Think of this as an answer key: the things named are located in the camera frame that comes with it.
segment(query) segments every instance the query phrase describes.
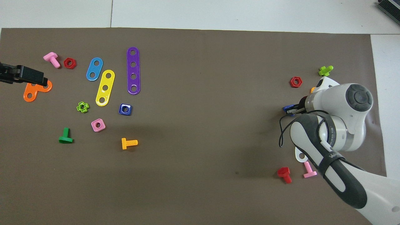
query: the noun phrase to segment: black ribbed object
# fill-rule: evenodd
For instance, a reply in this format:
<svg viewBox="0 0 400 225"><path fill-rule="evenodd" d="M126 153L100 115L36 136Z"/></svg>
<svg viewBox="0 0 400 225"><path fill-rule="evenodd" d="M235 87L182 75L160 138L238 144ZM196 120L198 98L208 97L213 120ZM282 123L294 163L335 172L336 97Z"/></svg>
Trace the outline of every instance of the black ribbed object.
<svg viewBox="0 0 400 225"><path fill-rule="evenodd" d="M378 8L400 24L400 0L382 0L379 1Z"/></svg>

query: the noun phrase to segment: pink nut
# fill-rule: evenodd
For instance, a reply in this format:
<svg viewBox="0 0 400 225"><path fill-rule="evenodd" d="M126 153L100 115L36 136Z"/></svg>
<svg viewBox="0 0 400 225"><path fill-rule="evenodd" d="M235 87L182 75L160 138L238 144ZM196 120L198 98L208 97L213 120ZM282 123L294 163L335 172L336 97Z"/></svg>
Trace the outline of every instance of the pink nut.
<svg viewBox="0 0 400 225"><path fill-rule="evenodd" d="M56 60L57 57L58 55L56 53L50 52L49 54L43 56L43 59L46 60L47 62L51 62L51 64L53 64L54 67L59 68L60 64Z"/></svg>
<svg viewBox="0 0 400 225"><path fill-rule="evenodd" d="M306 167L307 173L304 174L304 178L312 177L317 175L317 172L312 171L310 163L308 161L304 162L304 166Z"/></svg>
<svg viewBox="0 0 400 225"><path fill-rule="evenodd" d="M94 132L99 132L101 130L104 130L106 128L106 125L104 124L104 121L102 119L97 119L92 122L92 128Z"/></svg>

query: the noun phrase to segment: lime green nut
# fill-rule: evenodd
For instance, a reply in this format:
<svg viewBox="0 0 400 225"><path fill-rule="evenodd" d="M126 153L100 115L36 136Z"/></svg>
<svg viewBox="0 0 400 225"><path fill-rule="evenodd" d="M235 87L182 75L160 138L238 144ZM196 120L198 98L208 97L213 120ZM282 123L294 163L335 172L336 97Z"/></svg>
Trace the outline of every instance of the lime green nut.
<svg viewBox="0 0 400 225"><path fill-rule="evenodd" d="M58 138L58 142L62 144L72 143L73 139L68 137L69 131L70 129L68 127L65 127L64 131L62 132L62 137Z"/></svg>
<svg viewBox="0 0 400 225"><path fill-rule="evenodd" d="M318 72L318 74L320 76L329 76L329 72L333 70L333 66L328 66L328 67L321 67L320 71Z"/></svg>
<svg viewBox="0 0 400 225"><path fill-rule="evenodd" d="M80 111L81 113L87 113L89 108L89 104L85 102L78 103L76 110Z"/></svg>

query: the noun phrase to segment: orange curved piece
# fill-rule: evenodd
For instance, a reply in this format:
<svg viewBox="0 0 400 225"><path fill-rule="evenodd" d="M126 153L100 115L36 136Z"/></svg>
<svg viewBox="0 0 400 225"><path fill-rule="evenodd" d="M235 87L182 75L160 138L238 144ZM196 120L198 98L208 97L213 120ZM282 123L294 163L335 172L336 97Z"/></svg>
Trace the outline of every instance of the orange curved piece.
<svg viewBox="0 0 400 225"><path fill-rule="evenodd" d="M38 95L38 92L48 92L51 90L51 88L53 87L53 84L48 80L47 81L47 88L43 87L42 85L32 85L30 83L28 83L26 85L25 88L25 92L24 92L24 100L27 102L32 102L33 100L36 99L36 96Z"/></svg>

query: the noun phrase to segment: blue square nut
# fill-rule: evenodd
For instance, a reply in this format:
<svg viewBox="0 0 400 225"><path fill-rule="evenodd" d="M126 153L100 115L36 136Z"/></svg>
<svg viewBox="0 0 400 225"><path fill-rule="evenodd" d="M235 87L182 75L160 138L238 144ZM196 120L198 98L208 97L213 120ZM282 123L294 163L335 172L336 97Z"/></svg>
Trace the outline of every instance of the blue square nut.
<svg viewBox="0 0 400 225"><path fill-rule="evenodd" d="M132 113L132 106L130 104L121 104L120 114L125 116L130 116Z"/></svg>

